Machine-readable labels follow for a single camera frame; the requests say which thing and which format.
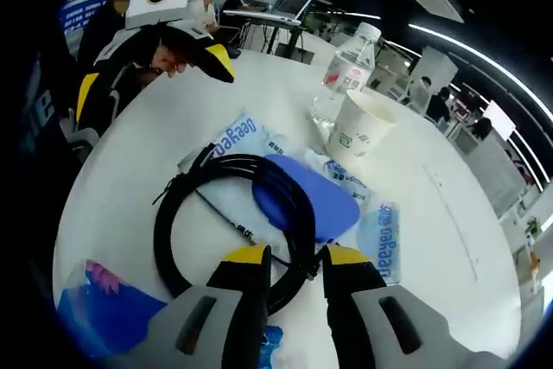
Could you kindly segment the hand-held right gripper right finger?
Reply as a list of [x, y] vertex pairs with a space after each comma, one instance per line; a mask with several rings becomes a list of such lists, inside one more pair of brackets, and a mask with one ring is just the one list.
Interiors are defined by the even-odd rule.
[[341, 368], [503, 368], [455, 340], [447, 320], [400, 285], [388, 286], [353, 248], [321, 250], [327, 323]]

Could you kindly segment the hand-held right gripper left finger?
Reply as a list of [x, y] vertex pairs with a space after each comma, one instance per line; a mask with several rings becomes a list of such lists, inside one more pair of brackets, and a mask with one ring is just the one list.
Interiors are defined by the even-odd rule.
[[224, 257], [208, 283], [157, 313], [144, 340], [103, 358], [103, 368], [256, 368], [268, 320], [271, 248]]

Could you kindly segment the person's left hand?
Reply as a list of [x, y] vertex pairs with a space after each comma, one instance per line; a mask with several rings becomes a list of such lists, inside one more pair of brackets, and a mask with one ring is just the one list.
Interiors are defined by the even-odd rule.
[[149, 67], [156, 73], [166, 73], [170, 78], [183, 73], [187, 68], [187, 61], [182, 54], [159, 44], [153, 53]]

